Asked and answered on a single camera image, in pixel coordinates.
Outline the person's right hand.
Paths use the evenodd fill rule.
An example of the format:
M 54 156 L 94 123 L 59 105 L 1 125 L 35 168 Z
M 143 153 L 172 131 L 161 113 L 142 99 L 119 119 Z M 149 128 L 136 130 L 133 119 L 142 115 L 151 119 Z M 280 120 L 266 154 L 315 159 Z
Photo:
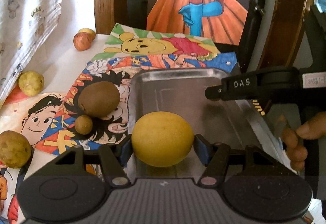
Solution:
M 303 145 L 303 140 L 318 140 L 325 137 L 325 112 L 316 114 L 296 130 L 284 128 L 281 137 L 287 147 L 286 154 L 291 168 L 298 172 L 303 170 L 308 157 L 308 150 Z

